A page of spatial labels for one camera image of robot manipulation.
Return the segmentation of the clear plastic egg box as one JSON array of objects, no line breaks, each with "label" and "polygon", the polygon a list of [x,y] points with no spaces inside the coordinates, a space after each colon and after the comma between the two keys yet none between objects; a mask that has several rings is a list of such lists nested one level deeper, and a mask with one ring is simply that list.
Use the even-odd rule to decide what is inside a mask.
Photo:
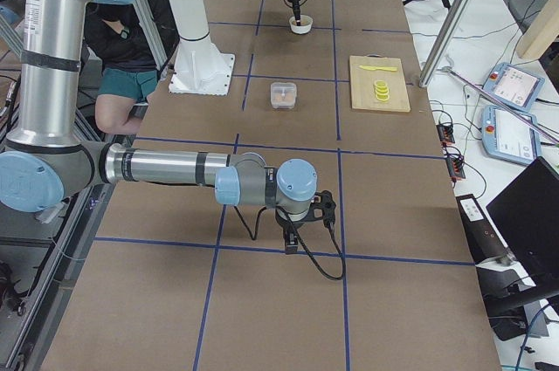
[{"label": "clear plastic egg box", "polygon": [[270,102],[274,109],[293,109],[297,100],[297,86],[293,82],[273,82]]}]

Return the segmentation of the black device box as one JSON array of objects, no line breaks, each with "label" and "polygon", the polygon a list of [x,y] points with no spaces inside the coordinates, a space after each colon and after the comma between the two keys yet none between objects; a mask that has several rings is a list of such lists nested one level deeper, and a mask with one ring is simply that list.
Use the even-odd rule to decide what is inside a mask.
[{"label": "black device box", "polygon": [[475,264],[495,261],[509,266],[512,260],[473,194],[457,196],[457,205]]}]

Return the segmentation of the white ceramic bowl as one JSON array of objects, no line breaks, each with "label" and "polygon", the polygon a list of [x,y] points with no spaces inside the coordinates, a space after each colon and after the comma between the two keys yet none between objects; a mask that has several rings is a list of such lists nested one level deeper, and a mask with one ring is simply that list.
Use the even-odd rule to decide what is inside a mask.
[{"label": "white ceramic bowl", "polygon": [[314,20],[308,15],[301,15],[299,19],[296,17],[289,18],[289,27],[292,33],[297,35],[308,34],[313,27]]}]

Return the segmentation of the yellow plastic knife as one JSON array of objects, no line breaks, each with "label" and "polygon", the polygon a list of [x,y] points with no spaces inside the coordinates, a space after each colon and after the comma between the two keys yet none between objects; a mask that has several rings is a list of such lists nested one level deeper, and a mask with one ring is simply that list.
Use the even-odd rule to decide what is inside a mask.
[{"label": "yellow plastic knife", "polygon": [[365,71],[383,71],[383,72],[397,72],[395,66],[375,66],[375,65],[359,65],[358,68]]}]

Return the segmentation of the orange black circuit module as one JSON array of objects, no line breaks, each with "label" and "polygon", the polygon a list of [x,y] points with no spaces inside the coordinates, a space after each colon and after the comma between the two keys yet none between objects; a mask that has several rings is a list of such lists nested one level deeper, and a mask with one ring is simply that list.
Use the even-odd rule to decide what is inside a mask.
[{"label": "orange black circuit module", "polygon": [[442,145],[446,146],[455,143],[452,126],[437,124],[437,132]]},{"label": "orange black circuit module", "polygon": [[464,172],[464,157],[462,155],[449,154],[445,157],[447,170],[453,182],[460,181],[466,178]]}]

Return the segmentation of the seated person in black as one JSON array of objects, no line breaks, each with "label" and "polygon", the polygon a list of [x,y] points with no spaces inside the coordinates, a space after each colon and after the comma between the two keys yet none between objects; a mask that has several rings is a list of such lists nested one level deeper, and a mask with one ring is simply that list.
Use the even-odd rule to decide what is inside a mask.
[{"label": "seated person in black", "polygon": [[102,62],[95,121],[106,134],[137,134],[133,107],[151,100],[158,74],[133,5],[89,3],[84,39]]}]

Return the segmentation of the blue teach pendant far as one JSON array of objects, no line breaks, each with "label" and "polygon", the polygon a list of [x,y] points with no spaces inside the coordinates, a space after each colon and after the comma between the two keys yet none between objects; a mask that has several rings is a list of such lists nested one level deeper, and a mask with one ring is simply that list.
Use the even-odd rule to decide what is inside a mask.
[{"label": "blue teach pendant far", "polygon": [[544,85],[544,78],[509,63],[499,63],[482,89],[515,110],[527,113]]}]

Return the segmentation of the blue teach pendant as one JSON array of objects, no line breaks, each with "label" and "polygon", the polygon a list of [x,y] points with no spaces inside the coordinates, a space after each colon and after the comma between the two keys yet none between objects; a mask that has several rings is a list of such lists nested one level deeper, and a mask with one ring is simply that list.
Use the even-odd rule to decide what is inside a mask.
[{"label": "blue teach pendant", "polygon": [[486,106],[481,122],[482,144],[489,156],[529,165],[542,155],[539,134],[506,110]]},{"label": "blue teach pendant", "polygon": [[509,63],[499,63],[482,89],[515,110],[527,113],[544,85],[544,78]]}]

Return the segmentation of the blue teach pendant near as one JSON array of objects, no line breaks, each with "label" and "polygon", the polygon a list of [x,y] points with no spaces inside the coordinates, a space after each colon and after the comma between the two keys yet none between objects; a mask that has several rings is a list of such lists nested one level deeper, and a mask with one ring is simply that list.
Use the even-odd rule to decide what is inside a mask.
[{"label": "blue teach pendant near", "polygon": [[539,134],[506,110],[486,106],[481,122],[482,144],[489,156],[529,165],[542,155]]}]

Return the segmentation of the black monitor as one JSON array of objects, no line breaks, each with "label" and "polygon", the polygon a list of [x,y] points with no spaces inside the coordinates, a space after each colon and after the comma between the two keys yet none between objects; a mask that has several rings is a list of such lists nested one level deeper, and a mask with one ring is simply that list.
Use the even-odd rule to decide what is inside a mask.
[{"label": "black monitor", "polygon": [[528,273],[558,277],[558,172],[543,157],[513,179],[487,212]]}]

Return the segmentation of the grabber reaching stick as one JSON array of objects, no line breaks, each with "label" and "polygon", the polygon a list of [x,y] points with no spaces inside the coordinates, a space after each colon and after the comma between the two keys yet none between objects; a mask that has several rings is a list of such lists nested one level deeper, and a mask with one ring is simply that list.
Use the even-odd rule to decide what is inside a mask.
[{"label": "grabber reaching stick", "polygon": [[543,136],[545,139],[549,140],[552,143],[553,146],[558,147],[558,139],[555,136],[549,134],[544,129],[542,129],[541,127],[534,124],[532,121],[529,121],[529,120],[525,119],[524,116],[521,113],[517,113],[513,108],[511,108],[508,105],[506,105],[505,103],[497,100],[492,94],[487,93],[481,87],[476,86],[473,82],[471,82],[470,80],[464,78],[462,75],[455,72],[453,70],[453,68],[450,67],[449,65],[445,65],[441,68],[438,68],[437,71],[449,74],[449,75],[453,76],[454,78],[458,79],[459,81],[461,81],[462,83],[464,83],[465,85],[470,86],[473,90],[475,90],[484,99],[488,100],[493,105],[498,106],[500,109],[510,113],[517,120],[521,121],[522,123],[527,125],[530,129],[537,132],[539,135]]}]

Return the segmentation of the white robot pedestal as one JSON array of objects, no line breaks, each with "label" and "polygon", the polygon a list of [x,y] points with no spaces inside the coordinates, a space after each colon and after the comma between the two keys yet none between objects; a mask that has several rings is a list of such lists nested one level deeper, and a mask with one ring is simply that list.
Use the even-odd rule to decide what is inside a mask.
[{"label": "white robot pedestal", "polygon": [[169,90],[226,95],[235,56],[220,52],[213,44],[204,0],[169,0],[169,3],[180,38]]}]

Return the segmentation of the aluminium frame post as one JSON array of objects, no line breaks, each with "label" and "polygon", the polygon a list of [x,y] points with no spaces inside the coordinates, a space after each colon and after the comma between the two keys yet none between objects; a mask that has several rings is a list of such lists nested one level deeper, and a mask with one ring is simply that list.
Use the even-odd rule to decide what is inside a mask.
[{"label": "aluminium frame post", "polygon": [[445,21],[439,31],[439,34],[431,48],[429,56],[424,64],[424,68],[420,74],[418,85],[426,88],[433,77],[438,64],[444,56],[446,49],[452,41],[454,32],[456,31],[460,19],[466,11],[469,0],[454,0],[451,9],[445,18]]}]

